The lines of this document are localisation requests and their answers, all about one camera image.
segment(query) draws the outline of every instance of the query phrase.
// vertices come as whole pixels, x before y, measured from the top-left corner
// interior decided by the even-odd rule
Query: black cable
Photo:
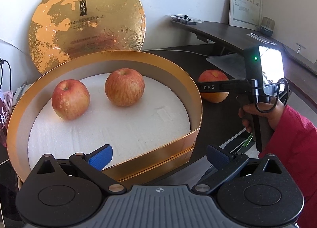
[[[255,103],[255,106],[256,106],[256,109],[257,109],[258,112],[260,112],[260,113],[269,113],[269,112],[273,111],[273,109],[277,105],[277,101],[279,100],[281,82],[284,82],[284,89],[285,89],[285,86],[287,85],[287,91],[286,92],[287,92],[287,98],[288,98],[289,87],[288,87],[287,79],[283,78],[283,79],[280,79],[278,82],[279,82],[279,84],[277,85],[277,93],[276,93],[276,99],[275,99],[274,105],[268,110],[260,110],[259,106],[258,106],[258,103]]]
[[[10,71],[10,90],[11,90],[11,82],[12,82],[11,66],[10,66],[10,63],[7,60],[3,60],[3,62],[6,62],[8,67],[9,67],[9,71]]]
[[[2,59],[0,57],[0,65],[1,65],[1,82],[0,82],[0,90],[1,90],[1,87],[2,87],[2,79],[3,79],[3,62],[2,62]]]

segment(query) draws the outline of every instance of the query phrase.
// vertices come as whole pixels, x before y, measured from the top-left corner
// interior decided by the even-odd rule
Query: table surface
[[[213,42],[219,43],[235,53],[242,54],[243,50],[246,48],[263,45],[262,42],[246,35],[254,33],[258,36],[263,36],[263,34],[246,28],[209,21],[197,23],[196,25],[186,25],[172,21],[172,24],[178,28],[188,30],[204,38],[210,39]],[[270,38],[270,40],[274,41],[279,46],[282,45],[282,43],[273,38]],[[289,54],[296,58],[297,61],[301,61],[305,65],[316,70],[316,67],[308,59],[296,53],[291,48],[287,46],[286,48]],[[283,57],[284,75],[288,79],[291,90],[317,113],[317,76],[301,66],[293,58],[287,56],[283,50],[281,50],[281,52]]]

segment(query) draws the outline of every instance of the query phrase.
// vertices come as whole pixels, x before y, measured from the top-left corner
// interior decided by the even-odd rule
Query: white cable
[[[23,52],[21,49],[17,48],[15,45],[10,44],[9,42],[7,42],[7,41],[5,41],[5,40],[3,40],[3,39],[1,39],[1,38],[0,38],[0,40],[1,40],[2,42],[4,42],[5,44],[11,45],[11,46],[13,46],[14,48],[18,49],[21,53],[23,53],[23,54],[25,54],[25,55],[27,55],[27,56],[30,56],[29,54]]]
[[[6,91],[3,92],[4,95],[4,105],[7,108],[7,112],[10,115],[12,113],[12,101],[13,101],[13,92],[12,91]]]
[[[267,44],[267,45],[276,45],[276,43],[274,43],[274,42],[271,41],[270,39],[267,39],[267,38],[265,38],[265,37],[258,36],[258,35],[254,34],[254,33],[250,33],[250,34],[247,34],[247,35],[250,36],[250,37],[253,37],[253,38],[255,38],[255,39],[257,39],[257,40],[259,40],[259,41],[261,41],[262,43],[265,43],[265,44]]]
[[[191,51],[185,51],[185,50],[175,50],[175,49],[147,49],[147,50],[142,50],[141,52],[147,52],[147,51],[175,51],[175,52],[185,52],[185,53],[194,53],[206,57],[212,57],[211,55],[206,55],[206,54],[201,54],[201,53],[195,53]]]

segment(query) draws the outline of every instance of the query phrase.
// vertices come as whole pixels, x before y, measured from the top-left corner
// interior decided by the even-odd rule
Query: ridged gray surface
[[[187,186],[133,186],[108,198],[102,209],[76,228],[242,228],[226,218],[208,196]]]

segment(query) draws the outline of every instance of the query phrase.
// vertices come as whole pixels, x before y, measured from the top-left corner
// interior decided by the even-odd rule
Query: small speaker
[[[275,26],[274,20],[267,18],[267,17],[263,17],[259,31],[262,34],[264,34],[268,37],[271,37],[273,35],[274,26]]]

